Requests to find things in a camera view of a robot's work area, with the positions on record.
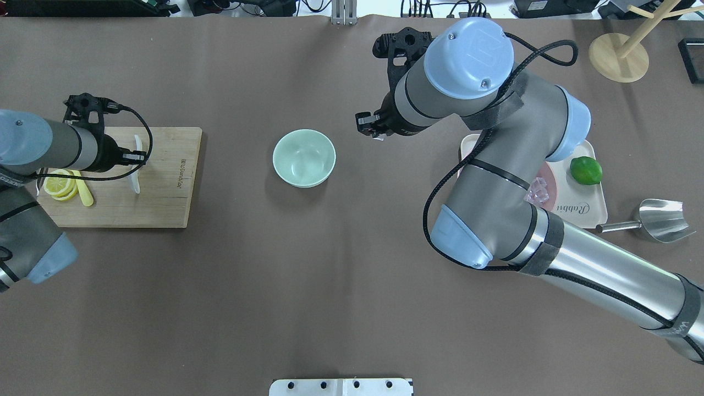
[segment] metal scoop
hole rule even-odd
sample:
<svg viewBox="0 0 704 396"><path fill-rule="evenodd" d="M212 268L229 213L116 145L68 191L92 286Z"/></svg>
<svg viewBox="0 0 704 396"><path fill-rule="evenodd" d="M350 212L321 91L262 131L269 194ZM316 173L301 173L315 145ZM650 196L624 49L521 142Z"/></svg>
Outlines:
<svg viewBox="0 0 704 396"><path fill-rule="evenodd" d="M596 226L597 233L635 229L645 230L662 243L671 243L696 233L689 230L689 224L684 220L681 202L652 198L641 202L634 221Z"/></svg>

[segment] light green bowl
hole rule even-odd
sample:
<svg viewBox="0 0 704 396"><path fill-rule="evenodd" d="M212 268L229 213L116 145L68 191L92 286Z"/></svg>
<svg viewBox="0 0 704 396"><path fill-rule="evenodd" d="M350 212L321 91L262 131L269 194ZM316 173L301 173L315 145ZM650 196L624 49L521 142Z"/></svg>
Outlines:
<svg viewBox="0 0 704 396"><path fill-rule="evenodd" d="M335 147L317 130L299 129L274 147L274 170L290 185L309 188L324 182L335 167Z"/></svg>

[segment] lemon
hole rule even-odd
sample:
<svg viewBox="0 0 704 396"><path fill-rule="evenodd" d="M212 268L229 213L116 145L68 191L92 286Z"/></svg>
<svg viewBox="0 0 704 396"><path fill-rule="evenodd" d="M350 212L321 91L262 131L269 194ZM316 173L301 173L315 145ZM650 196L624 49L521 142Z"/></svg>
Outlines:
<svg viewBox="0 0 704 396"><path fill-rule="evenodd" d="M73 198L76 196L78 193L78 185L76 183L73 183L73 189L68 192L66 195L52 195L51 198L54 198L57 201L68 201L69 199Z"/></svg>
<svg viewBox="0 0 704 396"><path fill-rule="evenodd" d="M56 169L51 172L52 175L71 175L63 169ZM52 197L63 197L71 193L76 186L76 181L67 178L48 177L44 181L44 191Z"/></svg>
<svg viewBox="0 0 704 396"><path fill-rule="evenodd" d="M570 162L570 173L579 184L595 185L601 181L601 165L589 156L580 156Z"/></svg>

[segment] light blue plastic cover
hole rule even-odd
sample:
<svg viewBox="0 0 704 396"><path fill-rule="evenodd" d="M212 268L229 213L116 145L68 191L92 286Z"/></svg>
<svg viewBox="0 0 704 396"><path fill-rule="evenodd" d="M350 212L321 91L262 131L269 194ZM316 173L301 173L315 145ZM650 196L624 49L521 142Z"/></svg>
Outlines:
<svg viewBox="0 0 704 396"><path fill-rule="evenodd" d="M484 268L494 257L450 208L443 205L430 240L442 252L473 268Z"/></svg>
<svg viewBox="0 0 704 396"><path fill-rule="evenodd" d="M560 85L557 85L557 87L562 90L565 98L567 98L567 127L558 148L546 158L548 162L562 161L572 155L574 149L586 139L591 127L591 113L586 104L575 99Z"/></svg>
<svg viewBox="0 0 704 396"><path fill-rule="evenodd" d="M496 91L511 73L513 46L494 21L463 18L430 43L423 65L440 92L476 99Z"/></svg>
<svg viewBox="0 0 704 396"><path fill-rule="evenodd" d="M53 139L54 133L42 117L0 109L0 165L36 161L49 150Z"/></svg>
<svg viewBox="0 0 704 396"><path fill-rule="evenodd" d="M32 283L44 282L53 274L66 268L69 264L76 261L78 251L73 247L73 243L68 240L66 233L61 234L54 244L46 251L44 256L39 260L36 266L32 268L27 279Z"/></svg>

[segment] cutting board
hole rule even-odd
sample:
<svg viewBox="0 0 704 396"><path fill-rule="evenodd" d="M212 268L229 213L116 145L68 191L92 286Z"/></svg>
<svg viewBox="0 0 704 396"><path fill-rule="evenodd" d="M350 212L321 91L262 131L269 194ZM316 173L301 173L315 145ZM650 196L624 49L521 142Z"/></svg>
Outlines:
<svg viewBox="0 0 704 396"><path fill-rule="evenodd" d="M127 178L87 181L95 198L85 207L78 195L66 202L56 201L40 190L37 201L59 227L86 228L185 228L201 148L200 128L152 128L154 149L147 164L139 169L140 193L135 194ZM120 147L136 149L139 135L144 151L149 137L144 128L105 128ZM105 173L84 176L117 176L130 168L115 166Z"/></svg>

